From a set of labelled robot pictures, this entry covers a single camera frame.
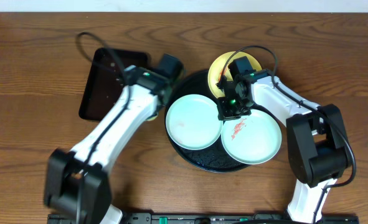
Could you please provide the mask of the green yellow sponge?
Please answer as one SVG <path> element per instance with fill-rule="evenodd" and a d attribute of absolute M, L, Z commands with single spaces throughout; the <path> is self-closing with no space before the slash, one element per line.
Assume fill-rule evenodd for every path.
<path fill-rule="evenodd" d="M 154 116 L 152 116 L 152 117 L 148 118 L 146 121 L 153 121 L 153 120 L 155 120 L 157 117 L 158 117 L 158 115 L 154 115 Z"/>

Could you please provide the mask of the light blue plate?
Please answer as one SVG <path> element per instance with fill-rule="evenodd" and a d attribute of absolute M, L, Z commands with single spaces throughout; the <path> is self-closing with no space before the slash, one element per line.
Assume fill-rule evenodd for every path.
<path fill-rule="evenodd" d="M 226 153 L 243 164 L 262 164 L 280 150 L 282 133 L 275 119 L 260 110 L 226 121 L 221 132 Z"/>
<path fill-rule="evenodd" d="M 211 146 L 222 132 L 217 105 L 204 95 L 182 96 L 169 107 L 165 125 L 178 146 L 198 151 Z"/>

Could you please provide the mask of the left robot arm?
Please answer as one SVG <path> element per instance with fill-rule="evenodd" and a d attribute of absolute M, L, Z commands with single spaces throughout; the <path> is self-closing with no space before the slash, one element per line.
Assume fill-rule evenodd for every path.
<path fill-rule="evenodd" d="M 112 204 L 109 174 L 122 150 L 143 122 L 168 103 L 183 68 L 123 70 L 118 100 L 83 140 L 47 161 L 44 205 L 74 223 L 120 223 L 123 212 Z"/>

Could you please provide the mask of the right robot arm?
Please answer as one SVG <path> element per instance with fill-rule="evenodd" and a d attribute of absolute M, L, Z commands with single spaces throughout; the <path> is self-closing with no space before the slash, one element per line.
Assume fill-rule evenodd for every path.
<path fill-rule="evenodd" d="M 221 74 L 210 90 L 222 121 L 251 117 L 264 109 L 285 125 L 288 158 L 297 178 L 288 214 L 295 222 L 320 221 L 329 190 L 350 184 L 357 171 L 339 108 L 306 100 L 269 69 Z"/>

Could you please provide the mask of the black rectangular tray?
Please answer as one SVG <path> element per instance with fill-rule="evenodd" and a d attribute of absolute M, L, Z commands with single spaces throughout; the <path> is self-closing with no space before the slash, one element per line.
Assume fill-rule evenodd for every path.
<path fill-rule="evenodd" d="M 123 87 L 119 66 L 105 48 L 97 49 L 78 111 L 79 117 L 101 121 L 119 99 Z"/>

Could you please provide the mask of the round black tray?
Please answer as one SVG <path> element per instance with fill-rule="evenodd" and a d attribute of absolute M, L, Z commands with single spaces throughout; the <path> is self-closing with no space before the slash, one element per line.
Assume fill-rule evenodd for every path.
<path fill-rule="evenodd" d="M 186 78 L 183 78 L 176 85 L 169 99 L 169 103 L 166 105 L 164 114 L 165 121 L 167 111 L 169 110 L 171 105 L 182 96 L 198 94 L 206 96 L 216 102 L 216 99 L 214 98 L 208 86 L 208 71 L 208 69 L 204 69 L 194 72 L 191 75 L 188 75 Z M 250 165 L 241 163 L 230 157 L 226 153 L 220 138 L 218 138 L 215 143 L 205 149 L 192 151 L 179 146 L 172 140 L 168 133 L 166 134 L 174 150 L 185 161 L 202 170 L 206 170 L 208 172 L 228 173 L 236 172 L 250 167 Z"/>

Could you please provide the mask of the yellow plate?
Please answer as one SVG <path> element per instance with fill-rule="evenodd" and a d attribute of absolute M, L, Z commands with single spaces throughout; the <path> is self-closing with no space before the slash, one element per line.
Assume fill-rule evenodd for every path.
<path fill-rule="evenodd" d="M 216 98 L 220 98 L 220 97 L 225 96 L 224 92 L 217 87 L 217 84 L 221 79 L 221 75 L 224 74 L 224 76 L 227 78 L 228 81 L 233 80 L 230 72 L 228 71 L 228 67 L 226 67 L 225 70 L 223 70 L 223 68 L 224 68 L 224 65 L 225 65 L 226 61 L 234 53 L 235 53 L 234 51 L 231 51 L 231 52 L 227 52 L 227 53 L 222 54 L 221 56 L 217 57 L 214 60 L 214 62 L 212 63 L 212 65 L 209 68 L 207 81 L 208 81 L 208 85 L 209 85 L 211 93 Z M 256 71 L 259 71 L 259 70 L 262 69 L 260 63 L 256 60 L 256 58 L 254 58 L 252 55 L 250 55 L 248 53 L 245 53 L 245 52 L 239 52 L 239 53 L 235 54 L 229 60 L 229 62 L 232 63 L 234 59 L 237 59 L 237 58 L 240 58 L 240 57 L 246 57 L 249 60 L 252 68 L 255 69 Z"/>

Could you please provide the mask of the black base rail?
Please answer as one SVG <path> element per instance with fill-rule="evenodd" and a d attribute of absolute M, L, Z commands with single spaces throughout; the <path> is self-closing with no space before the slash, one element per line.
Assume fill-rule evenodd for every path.
<path fill-rule="evenodd" d="M 123 224 L 228 224 L 265 220 L 268 223 L 293 223 L 287 214 L 258 213 L 254 215 L 171 215 L 150 213 L 126 213 L 119 223 Z M 70 224 L 73 220 L 58 214 L 49 214 L 47 224 Z M 316 223 L 322 224 L 358 224 L 359 218 L 354 215 L 323 216 Z"/>

